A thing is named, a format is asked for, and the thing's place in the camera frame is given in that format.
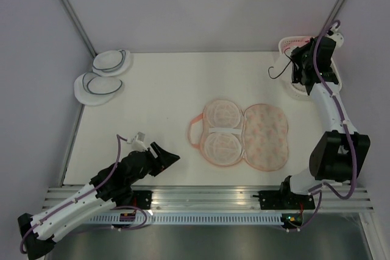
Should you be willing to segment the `white black-trimmed bra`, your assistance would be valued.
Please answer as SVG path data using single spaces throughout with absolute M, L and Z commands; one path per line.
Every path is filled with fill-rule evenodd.
M 296 46 L 288 47 L 281 53 L 275 63 L 268 68 L 268 76 L 272 80 L 281 80 L 283 82 L 292 83 L 298 66 L 293 61 L 291 54 Z

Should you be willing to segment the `floral mesh laundry bag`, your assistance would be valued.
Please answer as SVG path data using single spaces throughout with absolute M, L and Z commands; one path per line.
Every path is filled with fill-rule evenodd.
M 215 166 L 244 160 L 256 170 L 273 172 L 287 163 L 288 129 L 279 107 L 255 104 L 242 110 L 231 100 L 216 99 L 190 121 L 187 138 Z

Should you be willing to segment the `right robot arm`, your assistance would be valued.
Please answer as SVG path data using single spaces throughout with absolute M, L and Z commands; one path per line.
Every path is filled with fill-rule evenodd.
M 371 146 L 370 138 L 358 132 L 342 103 L 341 82 L 332 68 L 336 45 L 335 40 L 318 36 L 284 51 L 292 63 L 292 83 L 305 88 L 324 130 L 309 157 L 308 168 L 286 178 L 289 187 L 279 191 L 278 201 L 285 208 L 298 204 L 300 195 L 314 194 L 324 187 L 341 200 L 351 198 Z

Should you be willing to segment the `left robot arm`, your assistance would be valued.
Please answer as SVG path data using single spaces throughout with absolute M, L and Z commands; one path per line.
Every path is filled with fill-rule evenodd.
M 156 142 L 141 146 L 124 158 L 116 157 L 75 194 L 39 214 L 24 213 L 18 218 L 20 252 L 39 259 L 53 250 L 70 231 L 93 216 L 111 209 L 132 209 L 132 185 L 150 175 L 155 177 L 180 157 L 162 149 Z

